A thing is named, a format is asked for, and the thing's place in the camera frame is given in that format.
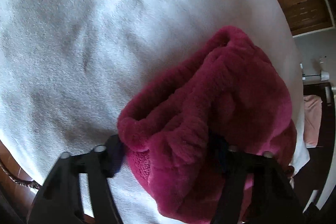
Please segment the magenta fleece pants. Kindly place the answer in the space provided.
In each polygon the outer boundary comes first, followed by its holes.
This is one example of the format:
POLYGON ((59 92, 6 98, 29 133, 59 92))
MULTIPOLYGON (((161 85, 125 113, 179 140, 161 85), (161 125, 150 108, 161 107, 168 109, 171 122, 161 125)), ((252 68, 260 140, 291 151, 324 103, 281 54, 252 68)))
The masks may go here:
POLYGON ((283 168, 297 139, 291 98, 268 56, 239 28, 220 29, 190 58, 143 88, 122 110, 117 131, 128 165, 161 215, 209 223, 224 179, 208 152, 229 145, 283 168))

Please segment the pink pillow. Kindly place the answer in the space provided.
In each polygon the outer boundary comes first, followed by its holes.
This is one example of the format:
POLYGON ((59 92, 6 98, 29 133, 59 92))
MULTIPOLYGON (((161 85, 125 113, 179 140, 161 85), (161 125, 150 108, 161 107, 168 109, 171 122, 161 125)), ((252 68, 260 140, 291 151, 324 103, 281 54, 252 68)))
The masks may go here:
POLYGON ((305 113, 303 139, 307 148, 315 148, 321 127, 322 99, 317 95, 304 96, 303 99, 305 113))

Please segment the white bed duvet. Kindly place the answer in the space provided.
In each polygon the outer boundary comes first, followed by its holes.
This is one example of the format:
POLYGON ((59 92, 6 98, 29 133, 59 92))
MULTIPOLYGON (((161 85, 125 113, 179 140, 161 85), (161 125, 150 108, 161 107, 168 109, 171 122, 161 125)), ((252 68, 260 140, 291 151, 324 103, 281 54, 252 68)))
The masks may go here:
POLYGON ((220 28, 242 29, 286 83, 303 141, 299 53, 278 0, 1 0, 1 141, 39 184, 63 152, 117 132, 121 110, 220 28))

